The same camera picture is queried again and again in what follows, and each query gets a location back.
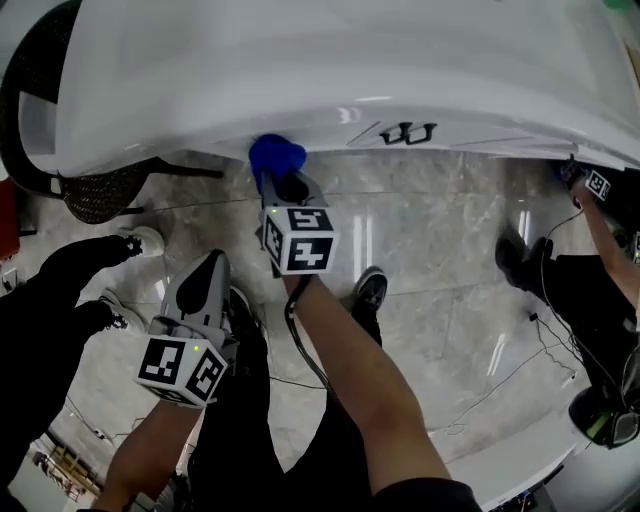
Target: forearm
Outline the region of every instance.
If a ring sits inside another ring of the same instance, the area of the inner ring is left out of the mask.
[[[201,411],[160,401],[118,448],[109,466],[105,492],[94,503],[121,510],[131,496],[157,499],[175,470]]]
[[[604,217],[586,189],[578,195],[593,243],[604,267],[627,300],[635,307],[640,291],[640,268],[625,258]]]
[[[284,280],[291,294],[298,280]],[[311,280],[295,311],[340,402],[361,430],[398,414],[423,424],[415,395],[396,365],[320,279]]]
[[[600,259],[602,259],[602,263],[607,269],[613,268],[622,257],[616,239],[591,197],[591,193],[586,191],[586,193],[580,194],[579,201],[587,219],[591,238],[600,255]]]

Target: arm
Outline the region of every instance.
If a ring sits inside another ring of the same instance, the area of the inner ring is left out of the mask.
[[[298,279],[284,278],[289,294]],[[411,478],[450,478],[404,377],[320,279],[311,280],[296,314],[362,434],[372,493]]]
[[[157,499],[202,411],[160,401],[116,451],[104,492],[92,508],[120,512],[143,492]]]
[[[587,217],[589,231],[604,268],[627,300],[636,307],[640,292],[640,268],[624,257],[602,213],[593,201],[591,192],[583,183],[577,184],[575,196]]]

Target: white sneaker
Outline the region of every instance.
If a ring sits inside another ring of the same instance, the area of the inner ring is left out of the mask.
[[[132,309],[122,305],[116,294],[105,289],[98,299],[111,308],[113,323],[111,327],[130,334],[131,336],[143,336],[146,332],[144,320]]]
[[[128,229],[120,228],[116,235],[123,238],[132,237],[136,241],[140,241],[140,251],[136,256],[143,258],[152,258],[154,256],[162,256],[164,254],[164,238],[153,228],[147,226],[138,226],[137,228]]]

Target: black chair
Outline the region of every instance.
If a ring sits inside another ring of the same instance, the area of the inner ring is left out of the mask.
[[[43,16],[20,42],[0,87],[0,158],[16,185],[32,194],[63,200],[87,224],[101,224],[128,209],[149,174],[221,178],[220,171],[171,165],[151,158],[99,175],[65,178],[38,169],[27,156],[20,136],[20,93],[58,103],[62,68],[81,0],[70,0]]]

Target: gray tile floor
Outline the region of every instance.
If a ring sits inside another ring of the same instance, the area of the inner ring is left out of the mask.
[[[60,202],[38,200],[33,211],[40,233],[23,240],[14,262],[21,278],[37,272],[47,256],[69,242],[121,225],[151,225],[166,238],[164,257],[105,270],[82,296],[96,298],[108,286],[151,319],[168,279],[206,251],[223,249],[236,280],[265,319],[273,374],[317,384],[284,325],[284,289],[271,277],[253,234],[260,204],[248,168],[190,153],[173,155],[172,161],[224,168],[226,176],[222,181],[151,176],[136,201],[147,212],[97,227],[76,221]],[[585,387],[584,372],[563,387],[566,370],[542,353],[490,394],[542,348],[528,313],[550,316],[537,299],[504,281],[493,260],[496,237],[509,221],[526,231],[531,244],[575,212],[543,163],[454,152],[372,151],[311,155],[305,172],[321,185],[340,220],[340,248],[326,279],[330,288],[347,293],[369,264],[388,273],[390,295],[379,315],[383,344],[418,396],[446,461],[562,409]],[[554,238],[556,254],[593,252],[583,219]],[[543,339],[555,343],[549,333]],[[87,343],[70,396],[86,422],[108,436],[129,432],[155,403],[132,381],[142,349],[140,340],[113,331]],[[492,365],[498,352],[499,364]],[[577,369],[562,347],[551,352]],[[270,424],[285,469],[304,452],[323,408],[323,391],[272,382]],[[460,426],[444,428],[452,423]],[[124,439],[98,440],[69,409],[53,429],[101,475]]]

